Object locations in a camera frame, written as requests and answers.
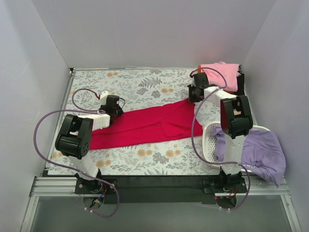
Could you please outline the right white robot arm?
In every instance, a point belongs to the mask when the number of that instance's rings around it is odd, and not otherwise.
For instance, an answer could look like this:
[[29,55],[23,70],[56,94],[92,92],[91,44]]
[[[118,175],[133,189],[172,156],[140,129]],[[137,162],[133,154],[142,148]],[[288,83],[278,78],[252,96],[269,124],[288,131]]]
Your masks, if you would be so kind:
[[[224,81],[224,86],[219,87],[210,84],[207,75],[204,72],[194,70],[190,73],[192,83],[189,88],[189,102],[199,102],[191,126],[191,142],[196,155],[209,165],[217,165],[220,173],[212,180],[202,180],[201,184],[206,190],[213,193],[216,189],[224,192],[239,188],[244,184],[242,178],[241,165],[242,150],[245,137],[253,128],[253,118],[249,106],[249,100],[245,95],[237,96],[229,94],[224,89],[227,87],[227,81],[224,76],[218,73]],[[210,162],[201,157],[194,144],[194,126],[198,112],[202,104],[209,100],[220,108],[220,125],[225,134],[225,155],[222,162]]]

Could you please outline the red t-shirt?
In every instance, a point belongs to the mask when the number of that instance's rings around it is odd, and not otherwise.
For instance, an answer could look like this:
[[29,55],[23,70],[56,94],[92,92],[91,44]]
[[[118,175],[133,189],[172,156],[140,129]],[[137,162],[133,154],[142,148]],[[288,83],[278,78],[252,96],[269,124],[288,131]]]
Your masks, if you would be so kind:
[[195,104],[188,99],[124,113],[114,124],[92,132],[90,149],[109,149],[191,137]]

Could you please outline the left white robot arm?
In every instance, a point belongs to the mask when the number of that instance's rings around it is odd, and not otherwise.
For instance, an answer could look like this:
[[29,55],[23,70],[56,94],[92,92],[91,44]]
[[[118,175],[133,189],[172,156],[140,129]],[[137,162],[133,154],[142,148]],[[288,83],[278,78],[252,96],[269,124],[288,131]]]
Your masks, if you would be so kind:
[[101,107],[95,114],[66,115],[55,142],[56,150],[78,169],[75,177],[92,193],[100,192],[103,187],[99,179],[101,172],[88,154],[92,132],[110,127],[124,113],[119,105],[123,98],[104,92],[99,95],[99,100]]

